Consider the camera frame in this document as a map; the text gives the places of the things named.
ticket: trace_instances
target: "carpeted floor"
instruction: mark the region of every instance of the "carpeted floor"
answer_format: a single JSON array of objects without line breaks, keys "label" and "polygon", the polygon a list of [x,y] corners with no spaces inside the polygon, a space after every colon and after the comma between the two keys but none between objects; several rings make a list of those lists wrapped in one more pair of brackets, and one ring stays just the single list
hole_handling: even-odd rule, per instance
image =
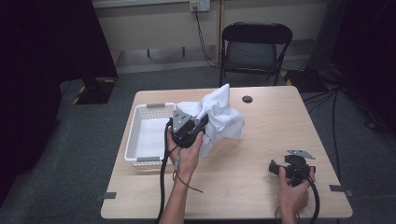
[{"label": "carpeted floor", "polygon": [[[232,86],[271,85],[266,77],[229,75]],[[134,95],[138,91],[216,88],[219,70],[208,66],[120,75],[106,105],[72,105],[82,86],[75,80],[62,85],[64,97],[59,124],[36,167],[17,177],[0,209],[0,223],[133,223],[150,220],[104,220],[97,195],[106,192]],[[316,93],[304,93],[307,99]],[[333,96],[306,101],[306,107],[336,169],[332,139]],[[335,136],[341,181],[354,214],[341,223],[396,222],[396,149],[394,135],[364,126],[363,110],[341,91],[335,105]],[[259,220],[200,223],[262,223]],[[336,223],[318,220],[317,223]]]}]

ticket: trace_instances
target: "crumpled cloth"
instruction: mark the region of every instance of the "crumpled cloth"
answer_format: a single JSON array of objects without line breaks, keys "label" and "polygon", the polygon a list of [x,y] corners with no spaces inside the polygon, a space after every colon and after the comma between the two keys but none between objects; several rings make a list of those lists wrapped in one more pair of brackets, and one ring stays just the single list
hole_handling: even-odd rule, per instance
[{"label": "crumpled cloth", "polygon": [[221,138],[238,139],[245,135],[242,130],[245,125],[244,116],[230,107],[229,84],[209,93],[201,102],[180,102],[177,108],[199,119],[206,113],[209,116],[200,157],[206,156],[213,144]]}]

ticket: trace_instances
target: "table top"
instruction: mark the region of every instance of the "table top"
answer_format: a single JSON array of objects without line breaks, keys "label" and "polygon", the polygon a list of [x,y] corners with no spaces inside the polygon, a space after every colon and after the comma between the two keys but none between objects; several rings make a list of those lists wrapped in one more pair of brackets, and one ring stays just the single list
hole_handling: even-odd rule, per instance
[{"label": "table top", "polygon": [[[124,159],[129,130],[137,105],[198,102],[214,89],[140,91],[134,98],[131,114],[120,144],[107,192],[117,192],[115,199],[105,199],[104,218],[156,218],[160,209],[159,170],[142,171]],[[244,96],[253,102],[244,103]],[[288,149],[302,149],[315,160],[316,185],[320,196],[318,217],[350,217],[352,209],[344,192],[330,190],[340,185],[329,158],[309,118],[299,92],[294,87],[230,88],[231,107],[245,118],[242,139],[221,139],[206,157],[200,158],[189,190],[186,219],[261,219],[274,218],[278,207],[278,178],[268,172],[271,160],[288,165]],[[165,174],[165,198],[173,186],[172,165]],[[312,217],[315,200],[309,190],[308,206],[301,217]]]}]

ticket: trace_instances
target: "plastic basket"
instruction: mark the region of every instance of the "plastic basket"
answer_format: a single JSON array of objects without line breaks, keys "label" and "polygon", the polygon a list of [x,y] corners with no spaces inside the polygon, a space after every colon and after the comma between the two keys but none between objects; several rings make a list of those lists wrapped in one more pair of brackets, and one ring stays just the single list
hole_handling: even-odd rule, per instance
[{"label": "plastic basket", "polygon": [[165,125],[175,110],[176,105],[172,103],[138,105],[134,109],[125,160],[133,162],[134,166],[161,165]]}]

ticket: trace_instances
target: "person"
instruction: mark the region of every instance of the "person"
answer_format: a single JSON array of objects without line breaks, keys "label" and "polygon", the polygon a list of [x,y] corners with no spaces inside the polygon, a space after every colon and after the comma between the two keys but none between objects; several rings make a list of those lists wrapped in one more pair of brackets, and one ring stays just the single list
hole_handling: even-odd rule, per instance
[{"label": "person", "polygon": [[[175,148],[177,144],[172,140],[171,129],[167,132],[168,150]],[[188,185],[191,182],[192,175],[198,166],[199,152],[203,143],[204,134],[200,132],[195,142],[189,148],[180,149],[176,147],[170,154],[172,163],[178,160],[177,177],[168,202],[163,210],[160,224],[181,224],[184,223],[186,210],[186,201]],[[314,169],[311,168],[311,178],[315,181]],[[283,224],[297,223],[297,212],[308,205],[308,188],[310,184],[304,181],[296,187],[291,187],[286,178],[286,171],[281,167],[279,169],[279,207]]]}]

